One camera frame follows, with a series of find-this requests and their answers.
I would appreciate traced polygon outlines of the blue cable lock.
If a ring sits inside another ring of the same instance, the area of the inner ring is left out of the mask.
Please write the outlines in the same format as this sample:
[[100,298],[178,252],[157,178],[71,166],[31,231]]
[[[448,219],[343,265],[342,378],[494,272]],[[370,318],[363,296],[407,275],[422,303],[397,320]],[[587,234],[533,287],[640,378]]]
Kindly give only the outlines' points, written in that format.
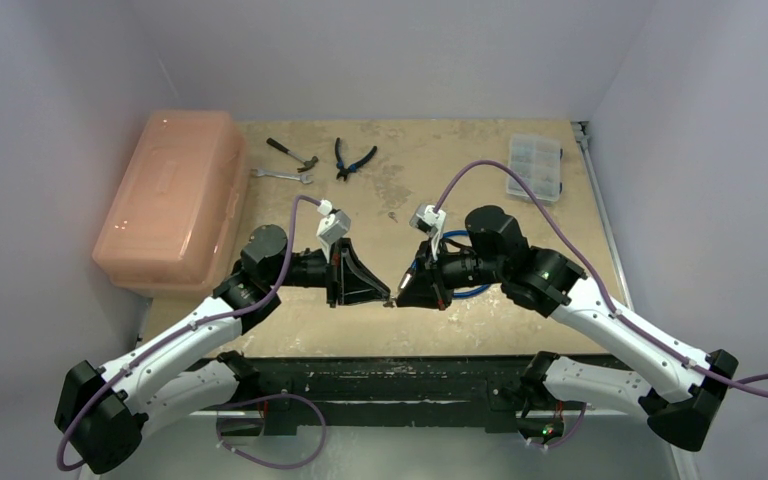
[[[441,258],[442,256],[453,255],[453,254],[468,254],[468,255],[472,255],[480,258],[476,249],[472,245],[471,241],[469,241],[468,243],[459,242],[459,239],[461,237],[466,238],[467,236],[468,236],[468,232],[466,230],[455,230],[455,231],[444,233],[442,235],[442,239],[440,242],[440,251],[439,251],[438,259]],[[429,248],[429,240],[423,240],[420,242],[419,246],[417,247],[413,255],[411,264],[415,260],[420,258],[432,259],[430,254],[430,248]],[[490,285],[483,285],[476,288],[463,288],[463,289],[455,290],[453,300],[463,300],[463,299],[475,297],[483,293],[484,291],[488,290],[489,287]]]

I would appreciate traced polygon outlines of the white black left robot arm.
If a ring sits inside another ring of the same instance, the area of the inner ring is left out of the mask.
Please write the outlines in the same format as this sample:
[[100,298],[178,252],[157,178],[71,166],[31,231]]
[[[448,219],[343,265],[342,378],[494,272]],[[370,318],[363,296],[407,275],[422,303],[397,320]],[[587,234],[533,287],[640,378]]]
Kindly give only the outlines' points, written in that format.
[[143,439],[207,407],[244,409],[291,399],[242,354],[210,351],[242,336],[280,305],[282,286],[322,288],[330,307],[385,303],[389,288],[358,259],[348,238],[295,253],[277,225],[255,229],[231,274],[186,318],[102,366],[82,361],[66,374],[55,414],[79,465],[97,474],[120,466]]

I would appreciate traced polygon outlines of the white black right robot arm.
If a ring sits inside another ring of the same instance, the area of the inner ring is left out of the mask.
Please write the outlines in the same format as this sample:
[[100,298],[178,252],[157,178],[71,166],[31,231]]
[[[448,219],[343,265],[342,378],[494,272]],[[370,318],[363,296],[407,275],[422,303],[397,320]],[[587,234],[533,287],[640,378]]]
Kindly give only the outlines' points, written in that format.
[[400,308],[447,309],[457,289],[497,284],[515,305],[585,335],[623,363],[613,369],[540,352],[526,367],[518,391],[523,405],[581,402],[641,418],[667,443],[700,451],[727,386],[698,372],[731,378],[736,358],[682,343],[604,296],[595,278],[558,251],[532,246],[518,221],[498,206],[470,212],[470,244],[441,245],[446,214],[421,205],[409,221],[427,235],[395,299]]

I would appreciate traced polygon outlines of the silver open-end wrench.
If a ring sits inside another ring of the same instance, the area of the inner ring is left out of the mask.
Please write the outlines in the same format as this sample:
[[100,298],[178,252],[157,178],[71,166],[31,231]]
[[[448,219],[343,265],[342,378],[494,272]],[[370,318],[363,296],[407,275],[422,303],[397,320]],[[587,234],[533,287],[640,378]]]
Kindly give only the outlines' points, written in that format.
[[309,185],[313,183],[313,177],[307,173],[287,173],[267,169],[255,168],[251,170],[254,177],[271,177],[283,180],[298,181],[301,184]]

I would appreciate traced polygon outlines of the black claw hammer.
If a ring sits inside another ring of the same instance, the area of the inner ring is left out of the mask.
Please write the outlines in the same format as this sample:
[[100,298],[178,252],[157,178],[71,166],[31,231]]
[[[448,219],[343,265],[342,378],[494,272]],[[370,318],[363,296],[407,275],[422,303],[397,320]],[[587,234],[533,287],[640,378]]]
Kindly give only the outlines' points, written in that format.
[[289,149],[288,147],[278,142],[277,140],[273,139],[272,137],[268,137],[266,139],[266,143],[272,148],[278,150],[279,152],[299,162],[300,167],[297,168],[298,173],[308,172],[309,170],[313,169],[319,161],[319,158],[317,156],[311,156],[310,158],[301,156],[300,154]]

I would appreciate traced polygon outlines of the clear plastic organizer box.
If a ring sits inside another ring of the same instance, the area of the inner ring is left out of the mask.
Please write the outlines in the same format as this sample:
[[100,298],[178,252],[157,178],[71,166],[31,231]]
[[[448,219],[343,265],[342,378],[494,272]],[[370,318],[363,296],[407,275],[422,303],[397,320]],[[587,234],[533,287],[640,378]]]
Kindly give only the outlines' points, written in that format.
[[544,205],[556,203],[562,191],[559,141],[532,134],[513,134],[508,168],[515,172]]

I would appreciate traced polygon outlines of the pink translucent storage bin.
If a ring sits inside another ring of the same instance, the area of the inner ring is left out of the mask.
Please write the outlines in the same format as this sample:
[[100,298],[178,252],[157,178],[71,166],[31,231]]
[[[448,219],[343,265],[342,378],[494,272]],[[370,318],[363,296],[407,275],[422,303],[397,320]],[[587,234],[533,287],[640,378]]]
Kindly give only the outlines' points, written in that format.
[[153,112],[93,260],[113,285],[145,297],[207,295],[229,265],[248,175],[229,113]]

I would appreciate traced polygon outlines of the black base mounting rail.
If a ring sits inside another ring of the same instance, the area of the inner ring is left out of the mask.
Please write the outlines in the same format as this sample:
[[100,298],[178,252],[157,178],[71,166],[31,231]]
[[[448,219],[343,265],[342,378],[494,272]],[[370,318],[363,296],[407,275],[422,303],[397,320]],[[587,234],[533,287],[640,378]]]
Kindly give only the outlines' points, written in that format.
[[525,384],[530,355],[432,357],[252,357],[218,361],[241,374],[236,410],[267,397],[263,432],[294,435],[302,426],[534,429],[536,414],[559,401]]

